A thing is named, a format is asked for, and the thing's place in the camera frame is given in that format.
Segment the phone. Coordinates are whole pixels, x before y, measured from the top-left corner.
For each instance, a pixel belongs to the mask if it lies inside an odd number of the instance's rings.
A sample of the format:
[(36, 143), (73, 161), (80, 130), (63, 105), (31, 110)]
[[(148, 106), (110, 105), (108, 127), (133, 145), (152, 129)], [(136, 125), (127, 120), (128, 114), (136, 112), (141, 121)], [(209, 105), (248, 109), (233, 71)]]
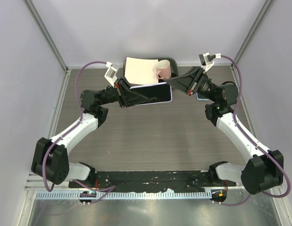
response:
[(150, 85), (137, 85), (132, 86), (130, 89), (149, 98), (148, 101), (143, 101), (138, 105), (168, 103), (173, 99), (171, 86), (166, 82)]
[(199, 100), (199, 101), (209, 101), (209, 98), (200, 94), (200, 93), (196, 93), (196, 99)]

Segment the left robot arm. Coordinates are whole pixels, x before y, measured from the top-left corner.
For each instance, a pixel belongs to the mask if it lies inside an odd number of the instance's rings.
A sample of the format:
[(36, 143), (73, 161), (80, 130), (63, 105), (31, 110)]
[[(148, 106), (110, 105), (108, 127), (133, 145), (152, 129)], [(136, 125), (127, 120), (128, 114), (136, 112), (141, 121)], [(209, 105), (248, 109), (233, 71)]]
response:
[(102, 90), (85, 90), (79, 97), (80, 117), (64, 131), (52, 138), (37, 141), (31, 170), (43, 178), (45, 188), (52, 191), (48, 182), (59, 185), (65, 180), (79, 181), (90, 188), (96, 181), (96, 170), (88, 164), (70, 163), (68, 155), (89, 133), (98, 129), (108, 115), (109, 103), (119, 103), (121, 108), (148, 104), (156, 100), (131, 88), (125, 79)]

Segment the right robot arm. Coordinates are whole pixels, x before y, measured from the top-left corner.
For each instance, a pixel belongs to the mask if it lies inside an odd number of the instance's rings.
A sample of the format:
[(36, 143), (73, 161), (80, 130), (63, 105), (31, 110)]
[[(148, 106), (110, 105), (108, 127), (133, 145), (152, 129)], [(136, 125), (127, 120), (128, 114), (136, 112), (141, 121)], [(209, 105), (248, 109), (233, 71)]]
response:
[(232, 105), (237, 103), (238, 88), (233, 82), (214, 84), (201, 67), (192, 67), (187, 73), (167, 80), (173, 88), (191, 96), (200, 94), (211, 100), (205, 105), (206, 118), (222, 131), (240, 151), (245, 166), (227, 161), (209, 167), (208, 181), (219, 186), (224, 180), (244, 186), (250, 194), (264, 192), (283, 183), (284, 157), (270, 151), (238, 119), (234, 118)]

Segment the phone in blue case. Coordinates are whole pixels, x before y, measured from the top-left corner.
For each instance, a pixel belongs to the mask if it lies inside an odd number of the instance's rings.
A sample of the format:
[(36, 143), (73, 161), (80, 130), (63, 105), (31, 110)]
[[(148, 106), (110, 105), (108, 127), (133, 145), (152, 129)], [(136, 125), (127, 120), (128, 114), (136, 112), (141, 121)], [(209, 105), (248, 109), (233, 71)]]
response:
[(209, 101), (209, 98), (200, 94), (200, 93), (196, 93), (196, 99), (199, 100), (199, 101)]

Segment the pink mug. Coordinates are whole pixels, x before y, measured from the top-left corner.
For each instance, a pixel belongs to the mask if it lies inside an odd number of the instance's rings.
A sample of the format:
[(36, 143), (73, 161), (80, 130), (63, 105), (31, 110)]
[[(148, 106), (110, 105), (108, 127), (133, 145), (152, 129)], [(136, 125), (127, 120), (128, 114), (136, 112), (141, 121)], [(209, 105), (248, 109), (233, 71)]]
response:
[(161, 60), (156, 64), (156, 77), (160, 80), (168, 80), (171, 77), (171, 67), (168, 60)]

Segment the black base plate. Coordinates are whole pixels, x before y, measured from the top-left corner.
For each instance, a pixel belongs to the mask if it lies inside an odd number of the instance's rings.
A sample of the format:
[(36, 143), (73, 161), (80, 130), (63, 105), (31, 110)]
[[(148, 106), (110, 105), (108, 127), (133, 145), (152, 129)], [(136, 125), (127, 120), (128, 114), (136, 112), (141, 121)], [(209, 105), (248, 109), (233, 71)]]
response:
[(206, 187), (234, 187), (235, 182), (213, 179), (207, 171), (99, 171), (91, 181), (101, 189), (116, 186), (120, 193), (202, 192)]

